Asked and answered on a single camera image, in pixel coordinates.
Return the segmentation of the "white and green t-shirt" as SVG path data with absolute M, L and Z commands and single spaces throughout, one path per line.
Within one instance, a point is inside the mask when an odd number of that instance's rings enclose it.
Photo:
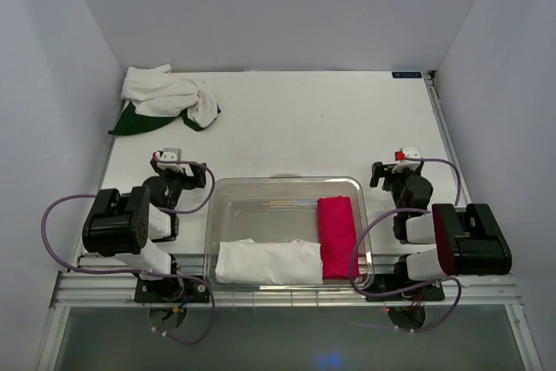
M 121 98 L 125 107 L 109 131 L 112 136 L 149 133 L 177 119 L 200 132 L 221 113 L 215 95 L 205 82 L 182 78 L 168 64 L 151 69 L 129 67 Z

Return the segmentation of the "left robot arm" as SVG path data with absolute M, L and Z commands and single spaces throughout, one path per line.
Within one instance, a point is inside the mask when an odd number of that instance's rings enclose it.
M 204 163 L 185 163 L 165 152 L 156 152 L 150 165 L 155 173 L 130 192 L 97 193 L 82 241 L 88 252 L 123 262 L 132 275 L 154 282 L 163 300 L 174 301 L 183 293 L 184 280 L 177 275 L 175 257 L 156 244 L 176 240 L 177 203 L 184 191 L 206 187 L 209 170 Z

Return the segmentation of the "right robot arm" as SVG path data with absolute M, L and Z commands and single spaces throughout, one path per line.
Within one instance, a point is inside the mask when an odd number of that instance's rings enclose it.
M 422 175 L 427 162 L 449 166 L 456 176 L 454 203 L 432 203 L 432 183 Z M 369 186 L 382 189 L 393 199 L 394 238 L 401 244 L 432 248 L 403 255 L 394 264 L 392 286 L 403 299 L 414 298 L 424 282 L 439 282 L 459 275 L 507 275 L 512 253 L 490 206 L 460 205 L 461 177 L 454 163 L 441 158 L 395 153 L 395 162 L 374 162 Z

